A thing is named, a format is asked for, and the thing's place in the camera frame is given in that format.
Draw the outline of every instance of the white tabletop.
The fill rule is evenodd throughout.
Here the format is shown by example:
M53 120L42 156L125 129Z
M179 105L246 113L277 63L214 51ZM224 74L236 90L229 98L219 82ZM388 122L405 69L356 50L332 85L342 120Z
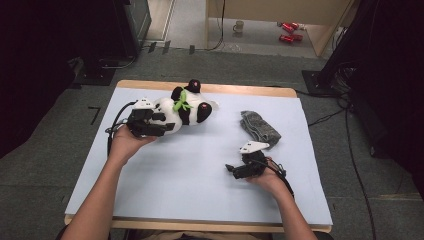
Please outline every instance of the white tabletop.
M95 137L66 214L75 214L106 160L107 134L118 111L128 102L169 97L170 91L116 88ZM281 223L271 195L229 173L240 166L239 148L252 140L240 127L243 110L259 113L282 138L265 155L287 170L296 203L309 224L332 225L305 115L297 98L204 93L220 109L197 126L143 147L124 167L114 216L153 220L220 223ZM130 113L128 108L122 118Z

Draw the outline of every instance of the panda plush toy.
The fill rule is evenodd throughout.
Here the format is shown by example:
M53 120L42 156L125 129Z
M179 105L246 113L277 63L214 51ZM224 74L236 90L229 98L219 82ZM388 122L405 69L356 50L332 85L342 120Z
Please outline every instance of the panda plush toy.
M182 125L197 125L205 121L218 104L207 100L200 92L199 80L192 79L185 87L177 87L171 98L159 98L154 101L154 113L163 113L164 120L152 120L153 124L175 123L173 130L165 135L177 132Z

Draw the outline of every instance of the hand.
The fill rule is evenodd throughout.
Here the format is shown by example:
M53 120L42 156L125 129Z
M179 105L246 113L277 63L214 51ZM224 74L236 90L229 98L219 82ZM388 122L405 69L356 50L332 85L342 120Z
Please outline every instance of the hand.
M121 166L124 166L138 149L155 141L156 138L153 136L136 138L127 125L123 125L114 134L108 161L117 161Z
M268 166L272 167L275 170L278 170L278 167L271 161L271 157L267 157ZM277 192L285 190L288 192L288 189L283 181L277 176L277 174L269 168L265 168L265 171L262 175L258 177L246 178L246 181L254 184L258 184L266 191L275 195Z

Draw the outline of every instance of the wooden table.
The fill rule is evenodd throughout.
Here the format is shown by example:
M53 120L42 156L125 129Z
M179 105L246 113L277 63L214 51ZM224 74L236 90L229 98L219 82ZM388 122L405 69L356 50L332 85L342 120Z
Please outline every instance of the wooden table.
M221 18L223 3L224 0L206 0L206 42L208 18ZM224 18L306 24L315 53L321 56L337 29L350 25L358 3L359 0L228 0Z
M175 87L185 86L187 83L180 82L153 82L122 80L117 84L120 88L170 90ZM290 88L253 87L236 85L202 84L203 93L228 93L243 95L261 95L276 97L296 98L296 92ZM73 215L65 215L65 223L69 224ZM136 218L114 217L112 228L126 229L155 229L155 230L187 230L187 231L221 231L221 232L284 232L282 224L234 224L234 223L208 223L196 221L152 221ZM314 231L330 232L331 226L311 225Z

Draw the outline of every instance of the gray sock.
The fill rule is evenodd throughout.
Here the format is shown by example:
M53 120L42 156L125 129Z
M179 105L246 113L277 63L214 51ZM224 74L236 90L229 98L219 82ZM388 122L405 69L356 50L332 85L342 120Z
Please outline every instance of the gray sock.
M281 135L262 117L253 111L242 111L241 127L248 132L257 142L268 143L269 149L275 146Z

